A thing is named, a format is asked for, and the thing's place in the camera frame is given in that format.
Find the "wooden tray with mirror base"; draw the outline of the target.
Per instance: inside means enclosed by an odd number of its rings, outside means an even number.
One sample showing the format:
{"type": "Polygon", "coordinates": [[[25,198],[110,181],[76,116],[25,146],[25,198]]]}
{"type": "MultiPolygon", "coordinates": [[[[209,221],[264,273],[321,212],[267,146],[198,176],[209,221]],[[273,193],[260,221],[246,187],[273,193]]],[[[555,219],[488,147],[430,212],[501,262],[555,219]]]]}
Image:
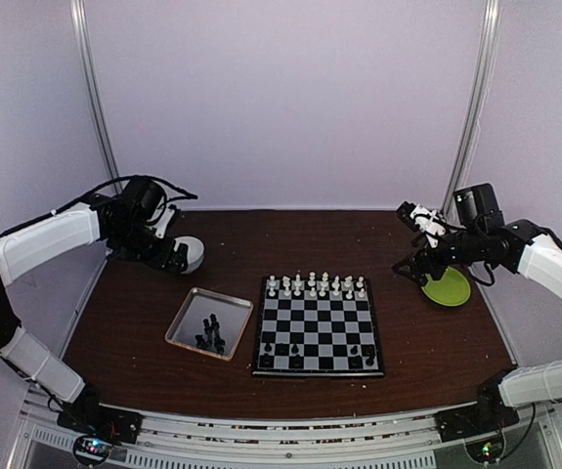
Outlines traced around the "wooden tray with mirror base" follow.
{"type": "Polygon", "coordinates": [[[164,340],[170,345],[230,362],[253,309],[249,300],[193,287],[164,340]]]}

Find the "black rook corner piece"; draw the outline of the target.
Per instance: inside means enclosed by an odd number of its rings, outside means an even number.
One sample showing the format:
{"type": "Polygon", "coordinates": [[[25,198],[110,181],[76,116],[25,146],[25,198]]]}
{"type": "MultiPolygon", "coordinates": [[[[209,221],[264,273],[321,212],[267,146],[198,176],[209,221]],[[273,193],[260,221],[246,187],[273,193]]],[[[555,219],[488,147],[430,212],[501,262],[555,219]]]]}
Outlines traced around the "black rook corner piece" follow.
{"type": "Polygon", "coordinates": [[[262,368],[266,368],[270,366],[270,356],[268,355],[263,355],[260,357],[259,359],[259,366],[262,368]]]}

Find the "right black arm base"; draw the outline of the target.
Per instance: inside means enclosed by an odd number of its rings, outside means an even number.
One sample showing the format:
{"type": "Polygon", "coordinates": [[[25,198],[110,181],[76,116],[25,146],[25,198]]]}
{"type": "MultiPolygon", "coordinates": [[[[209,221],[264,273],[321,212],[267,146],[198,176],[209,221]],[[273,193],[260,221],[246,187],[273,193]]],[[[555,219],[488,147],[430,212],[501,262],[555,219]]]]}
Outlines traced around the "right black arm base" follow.
{"type": "Polygon", "coordinates": [[[500,462],[507,453],[504,430],[520,421],[516,410],[501,409],[487,413],[479,405],[442,410],[435,422],[443,443],[461,441],[466,455],[475,463],[500,462]]]}

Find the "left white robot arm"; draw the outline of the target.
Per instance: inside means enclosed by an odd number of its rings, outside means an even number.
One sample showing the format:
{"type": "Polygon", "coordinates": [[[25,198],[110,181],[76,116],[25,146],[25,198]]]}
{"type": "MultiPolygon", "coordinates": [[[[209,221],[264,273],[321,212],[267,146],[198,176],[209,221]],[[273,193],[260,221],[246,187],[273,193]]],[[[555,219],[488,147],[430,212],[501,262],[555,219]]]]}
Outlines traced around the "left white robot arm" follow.
{"type": "Polygon", "coordinates": [[[204,259],[201,240],[170,236],[178,217],[170,208],[150,225],[153,206],[122,196],[89,195],[45,219],[0,234],[0,361],[71,404],[69,415],[88,434],[108,426],[108,412],[83,394],[87,381],[65,364],[61,347],[104,263],[99,244],[150,268],[186,275],[204,259]]]}

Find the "black and grey chessboard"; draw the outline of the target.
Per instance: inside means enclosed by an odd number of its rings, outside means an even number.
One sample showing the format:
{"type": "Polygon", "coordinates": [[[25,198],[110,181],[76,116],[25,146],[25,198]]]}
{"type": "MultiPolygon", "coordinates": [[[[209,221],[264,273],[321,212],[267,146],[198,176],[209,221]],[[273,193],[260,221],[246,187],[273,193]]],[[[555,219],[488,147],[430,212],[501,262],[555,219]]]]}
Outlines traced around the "black and grey chessboard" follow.
{"type": "Polygon", "coordinates": [[[382,358],[382,347],[378,331],[377,315],[372,299],[370,281],[365,278],[365,298],[358,298],[360,291],[356,288],[358,277],[353,278],[353,286],[344,288],[340,280],[337,298],[331,296],[331,284],[334,277],[329,277],[326,297],[321,298],[321,278],[316,275],[317,296],[309,296],[309,276],[302,278],[303,295],[294,296],[291,279],[291,296],[284,297],[282,278],[275,290],[277,296],[269,296],[268,278],[264,277],[261,284],[261,299],[257,315],[257,333],[254,342],[252,374],[254,376],[275,377],[367,377],[379,378],[385,375],[382,358]],[[345,298],[348,290],[353,291],[354,298],[345,298]],[[273,347],[271,353],[264,351],[266,343],[273,347]],[[291,354],[292,344],[297,344],[298,354],[291,354]],[[359,347],[357,355],[350,354],[353,345],[359,347]],[[363,354],[363,347],[372,345],[375,354],[363,354]],[[259,359],[263,355],[270,356],[270,366],[262,368],[259,359]],[[289,359],[300,355],[303,358],[301,369],[291,369],[289,359]],[[361,357],[362,367],[352,369],[351,357],[361,357]],[[366,366],[367,357],[374,357],[374,365],[366,366]]]}

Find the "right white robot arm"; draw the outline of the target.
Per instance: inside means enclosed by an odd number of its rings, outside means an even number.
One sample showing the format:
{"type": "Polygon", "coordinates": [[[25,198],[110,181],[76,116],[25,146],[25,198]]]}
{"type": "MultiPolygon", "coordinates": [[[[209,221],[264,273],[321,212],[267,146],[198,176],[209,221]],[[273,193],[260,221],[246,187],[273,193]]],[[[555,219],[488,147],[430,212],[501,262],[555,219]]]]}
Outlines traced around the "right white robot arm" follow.
{"type": "Polygon", "coordinates": [[[482,264],[515,275],[510,301],[490,301],[509,340],[520,338],[519,365],[483,383],[478,403],[469,409],[475,430],[491,430],[506,409],[544,401],[562,401],[562,241],[529,220],[505,222],[495,198],[459,192],[460,223],[453,226],[438,210],[402,203],[397,215],[417,235],[416,249],[394,271],[425,287],[439,281],[448,267],[482,264]]]}

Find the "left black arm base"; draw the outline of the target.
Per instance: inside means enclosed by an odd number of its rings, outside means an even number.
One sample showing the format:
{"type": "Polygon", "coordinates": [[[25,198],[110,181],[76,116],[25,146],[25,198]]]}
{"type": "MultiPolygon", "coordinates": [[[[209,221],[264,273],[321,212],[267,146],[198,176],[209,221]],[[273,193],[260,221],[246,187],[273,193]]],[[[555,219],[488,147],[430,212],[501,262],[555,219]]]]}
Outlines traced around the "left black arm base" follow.
{"type": "Polygon", "coordinates": [[[95,468],[105,463],[123,444],[137,442],[143,416],[134,411],[100,406],[92,423],[61,410],[57,424],[79,433],[72,443],[72,455],[83,467],[95,468]]]}

